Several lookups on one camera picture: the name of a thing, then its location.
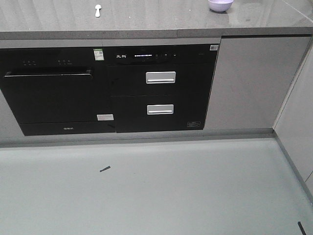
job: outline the gray floor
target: gray floor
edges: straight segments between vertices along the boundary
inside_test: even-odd
[[[301,235],[298,221],[313,234],[274,139],[0,149],[2,235]]]

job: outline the label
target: label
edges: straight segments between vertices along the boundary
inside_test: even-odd
[[[93,54],[96,61],[104,60],[102,49],[93,49]]]
[[[200,127],[200,121],[189,121],[187,122],[187,127]]]
[[[113,114],[97,114],[98,121],[113,121]]]
[[[210,46],[210,50],[218,50],[219,49],[219,45],[211,45]]]

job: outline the white spoon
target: white spoon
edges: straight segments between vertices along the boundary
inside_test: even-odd
[[[96,9],[96,17],[100,17],[101,5],[96,5],[95,9]]]

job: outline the dishwasher door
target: dishwasher door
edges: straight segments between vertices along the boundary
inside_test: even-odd
[[[0,79],[1,90],[18,123],[95,120],[90,105],[92,71],[57,70],[10,71]]]

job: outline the gray countertop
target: gray countertop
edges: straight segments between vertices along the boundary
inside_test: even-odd
[[[2,0],[0,39],[313,34],[312,9],[309,0],[235,0],[225,13],[207,0]]]

